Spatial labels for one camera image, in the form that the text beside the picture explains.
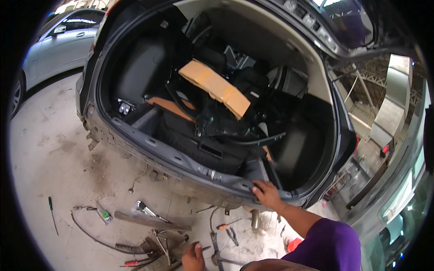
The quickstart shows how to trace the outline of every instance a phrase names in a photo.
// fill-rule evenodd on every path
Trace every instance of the side mirror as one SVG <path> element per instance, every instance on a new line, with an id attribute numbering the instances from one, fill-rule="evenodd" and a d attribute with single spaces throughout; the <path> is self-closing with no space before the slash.
<path id="1" fill-rule="evenodd" d="M 53 35 L 57 35 L 57 34 L 63 34 L 66 31 L 66 26 L 60 24 L 58 26 L 56 26 L 56 28 L 53 31 Z"/>

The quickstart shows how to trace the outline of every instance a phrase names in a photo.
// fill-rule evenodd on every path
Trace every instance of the purple sleeve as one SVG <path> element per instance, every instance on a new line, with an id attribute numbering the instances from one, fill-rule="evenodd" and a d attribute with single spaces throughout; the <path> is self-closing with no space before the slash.
<path id="1" fill-rule="evenodd" d="M 360 241 L 349 225 L 322 218 L 309 229 L 306 239 L 282 259 L 320 271 L 359 271 Z"/>

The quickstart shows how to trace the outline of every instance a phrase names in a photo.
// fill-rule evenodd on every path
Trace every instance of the car door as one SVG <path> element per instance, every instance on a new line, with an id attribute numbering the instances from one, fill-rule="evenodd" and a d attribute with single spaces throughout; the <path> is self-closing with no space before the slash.
<path id="1" fill-rule="evenodd" d="M 79 10 L 57 24 L 66 26 L 64 33 L 54 34 L 52 30 L 42 41 L 37 65 L 38 81 L 55 74 L 84 65 L 93 42 L 89 28 L 94 11 Z"/>

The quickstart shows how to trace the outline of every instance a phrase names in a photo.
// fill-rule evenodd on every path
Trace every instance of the car trunk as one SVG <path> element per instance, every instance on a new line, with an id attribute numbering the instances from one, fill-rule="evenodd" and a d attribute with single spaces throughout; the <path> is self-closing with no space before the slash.
<path id="1" fill-rule="evenodd" d="M 105 60 L 100 109 L 174 167 L 233 189 L 263 179 L 303 196 L 327 177 L 334 159 L 329 83 L 322 62 L 252 16 L 214 7 L 182 27 L 143 21 Z M 192 59 L 249 99 L 240 120 L 178 74 Z"/>

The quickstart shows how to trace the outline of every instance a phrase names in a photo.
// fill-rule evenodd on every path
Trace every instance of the person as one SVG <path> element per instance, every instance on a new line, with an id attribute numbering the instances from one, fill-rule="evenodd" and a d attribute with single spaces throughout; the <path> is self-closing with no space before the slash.
<path id="1" fill-rule="evenodd" d="M 271 182 L 255 180 L 252 192 L 266 207 L 283 216 L 291 227 L 304 238 L 297 248 L 282 259 L 250 262 L 240 271 L 359 271 L 361 266 L 360 241 L 347 224 L 323 218 L 306 210 L 285 204 Z M 195 242 L 187 247 L 182 257 L 185 271 L 205 270 L 202 247 Z"/>

